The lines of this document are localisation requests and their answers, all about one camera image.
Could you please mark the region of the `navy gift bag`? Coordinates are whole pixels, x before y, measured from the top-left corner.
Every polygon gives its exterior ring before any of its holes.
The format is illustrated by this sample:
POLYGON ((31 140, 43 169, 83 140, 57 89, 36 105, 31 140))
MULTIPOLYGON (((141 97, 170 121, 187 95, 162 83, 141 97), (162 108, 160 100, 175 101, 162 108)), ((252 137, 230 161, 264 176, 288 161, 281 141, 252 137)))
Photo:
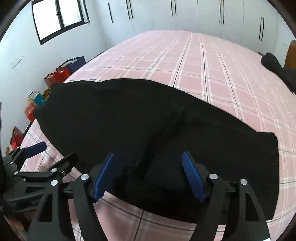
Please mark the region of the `navy gift bag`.
POLYGON ((64 68, 67 68, 70 72, 70 74, 73 74, 76 72, 79 68, 81 68, 83 65, 86 64, 84 56, 75 57, 72 59, 69 59, 62 63, 60 66, 56 68, 56 71, 62 70, 64 68))

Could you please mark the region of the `gold brown gift bag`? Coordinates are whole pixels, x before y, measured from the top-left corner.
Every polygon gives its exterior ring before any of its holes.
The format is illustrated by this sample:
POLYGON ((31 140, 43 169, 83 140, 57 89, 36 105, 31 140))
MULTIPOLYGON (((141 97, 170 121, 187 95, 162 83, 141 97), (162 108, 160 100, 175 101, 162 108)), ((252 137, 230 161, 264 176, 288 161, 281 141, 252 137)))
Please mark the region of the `gold brown gift bag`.
POLYGON ((50 94, 51 94, 51 92, 52 92, 52 88, 53 88, 53 86, 50 86, 50 87, 48 87, 48 88, 43 92, 42 96, 43 96, 43 98, 44 98, 45 101, 48 100, 48 98, 49 98, 49 96, 50 96, 50 94))

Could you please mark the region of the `pink plaid bed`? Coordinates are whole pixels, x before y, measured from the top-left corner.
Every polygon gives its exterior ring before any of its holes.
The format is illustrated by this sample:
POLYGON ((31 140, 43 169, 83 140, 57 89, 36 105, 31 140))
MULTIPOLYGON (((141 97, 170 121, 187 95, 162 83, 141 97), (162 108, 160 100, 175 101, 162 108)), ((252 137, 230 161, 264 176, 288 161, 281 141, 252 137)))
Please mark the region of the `pink plaid bed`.
MULTIPOLYGON (((277 240, 295 215, 295 95, 260 63, 261 56, 227 40, 187 31, 149 31, 95 57, 66 82, 148 79, 221 108, 256 131, 274 132, 279 143, 280 190, 274 218, 277 240)), ((62 155, 35 120, 21 147, 46 142, 22 172, 46 171, 62 155)), ((196 225, 163 218, 106 193, 95 204, 109 240, 189 240, 196 225)))

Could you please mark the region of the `dark red box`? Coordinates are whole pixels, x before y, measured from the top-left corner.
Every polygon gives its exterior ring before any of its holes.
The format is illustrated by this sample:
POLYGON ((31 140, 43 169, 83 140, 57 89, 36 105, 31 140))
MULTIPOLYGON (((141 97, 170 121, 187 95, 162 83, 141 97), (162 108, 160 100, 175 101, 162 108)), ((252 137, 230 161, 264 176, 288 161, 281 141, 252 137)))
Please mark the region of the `dark red box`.
POLYGON ((13 128, 11 140, 10 140, 11 148, 14 150, 20 147, 22 144, 23 138, 24 138, 23 133, 15 126, 13 128))

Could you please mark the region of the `black clothes pile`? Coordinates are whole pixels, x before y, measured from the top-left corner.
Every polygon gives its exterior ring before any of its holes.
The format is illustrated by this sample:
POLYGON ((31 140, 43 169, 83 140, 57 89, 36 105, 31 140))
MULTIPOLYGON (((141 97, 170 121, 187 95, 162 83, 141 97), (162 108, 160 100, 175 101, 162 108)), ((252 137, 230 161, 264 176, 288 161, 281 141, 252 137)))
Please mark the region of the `black clothes pile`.
POLYGON ((266 53, 264 56, 262 56, 261 64, 265 68, 276 74, 287 86, 290 92, 295 94, 295 69, 282 68, 277 58, 271 53, 266 53))

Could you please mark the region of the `black pants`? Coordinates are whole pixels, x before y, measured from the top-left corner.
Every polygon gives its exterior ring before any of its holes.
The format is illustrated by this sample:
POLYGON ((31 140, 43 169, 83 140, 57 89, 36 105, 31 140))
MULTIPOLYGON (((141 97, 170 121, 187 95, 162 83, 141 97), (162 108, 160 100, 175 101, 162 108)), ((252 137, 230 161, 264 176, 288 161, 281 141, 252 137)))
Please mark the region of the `black pants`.
POLYGON ((185 92, 154 81, 113 79, 56 84, 34 111, 51 144, 78 156, 87 173, 108 153, 129 160, 108 188, 145 211, 195 223, 201 202, 181 165, 189 152, 224 180, 247 180, 267 220, 279 193, 278 140, 185 92))

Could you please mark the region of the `black frame window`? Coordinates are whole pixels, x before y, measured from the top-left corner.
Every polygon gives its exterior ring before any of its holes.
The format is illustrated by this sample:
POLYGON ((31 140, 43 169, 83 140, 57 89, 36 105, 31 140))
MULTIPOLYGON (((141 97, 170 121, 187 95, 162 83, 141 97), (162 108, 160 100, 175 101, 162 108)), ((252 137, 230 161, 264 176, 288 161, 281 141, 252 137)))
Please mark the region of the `black frame window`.
POLYGON ((73 28, 90 22, 82 0, 31 1, 37 37, 41 45, 73 28))

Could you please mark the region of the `teal gift box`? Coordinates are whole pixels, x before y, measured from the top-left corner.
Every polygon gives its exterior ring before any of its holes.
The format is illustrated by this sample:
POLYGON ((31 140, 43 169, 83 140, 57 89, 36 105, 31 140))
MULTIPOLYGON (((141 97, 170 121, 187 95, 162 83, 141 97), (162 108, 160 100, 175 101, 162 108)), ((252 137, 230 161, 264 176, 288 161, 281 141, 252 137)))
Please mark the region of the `teal gift box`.
POLYGON ((28 101, 35 106, 36 108, 40 108, 45 104, 45 99, 41 95, 40 92, 38 91, 33 91, 29 96, 28 96, 28 101))

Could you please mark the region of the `white wardrobe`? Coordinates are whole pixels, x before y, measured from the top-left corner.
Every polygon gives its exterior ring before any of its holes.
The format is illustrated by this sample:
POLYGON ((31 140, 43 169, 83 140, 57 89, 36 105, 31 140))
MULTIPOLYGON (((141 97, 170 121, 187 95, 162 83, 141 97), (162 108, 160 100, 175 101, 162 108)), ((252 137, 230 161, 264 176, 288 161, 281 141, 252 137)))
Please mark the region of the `white wardrobe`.
POLYGON ((295 39, 268 1, 95 1, 107 47, 152 30, 184 30, 222 38, 284 62, 295 39))

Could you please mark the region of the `red gift box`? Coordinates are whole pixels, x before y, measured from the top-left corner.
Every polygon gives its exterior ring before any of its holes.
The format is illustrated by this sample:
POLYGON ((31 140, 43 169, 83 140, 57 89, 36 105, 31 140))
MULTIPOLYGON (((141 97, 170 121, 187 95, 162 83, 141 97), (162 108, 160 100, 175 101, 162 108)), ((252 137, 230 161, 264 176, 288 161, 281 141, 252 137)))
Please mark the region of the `red gift box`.
POLYGON ((35 117, 34 117, 35 110, 36 110, 36 107, 32 103, 30 103, 28 107, 25 109, 25 115, 30 122, 33 122, 35 120, 35 117))

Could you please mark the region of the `wooden headboard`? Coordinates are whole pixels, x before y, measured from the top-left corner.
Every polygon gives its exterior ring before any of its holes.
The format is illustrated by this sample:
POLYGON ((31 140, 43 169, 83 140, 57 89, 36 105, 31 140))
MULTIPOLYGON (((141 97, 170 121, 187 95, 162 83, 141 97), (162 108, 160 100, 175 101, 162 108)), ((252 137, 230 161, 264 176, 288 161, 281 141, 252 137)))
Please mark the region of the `wooden headboard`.
POLYGON ((296 69, 296 40, 290 42, 290 46, 287 51, 287 56, 285 58, 284 68, 296 69))

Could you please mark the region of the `red gift bag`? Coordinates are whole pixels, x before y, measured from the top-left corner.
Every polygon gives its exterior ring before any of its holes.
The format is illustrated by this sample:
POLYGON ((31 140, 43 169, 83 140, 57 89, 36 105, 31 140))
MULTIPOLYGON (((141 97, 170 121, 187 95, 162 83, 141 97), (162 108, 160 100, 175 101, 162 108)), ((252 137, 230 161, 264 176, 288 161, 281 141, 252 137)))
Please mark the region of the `red gift bag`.
POLYGON ((70 71, 65 67, 53 73, 48 74, 44 78, 44 82, 48 87, 51 87, 54 84, 65 82, 67 78, 70 77, 70 75, 71 75, 70 71))

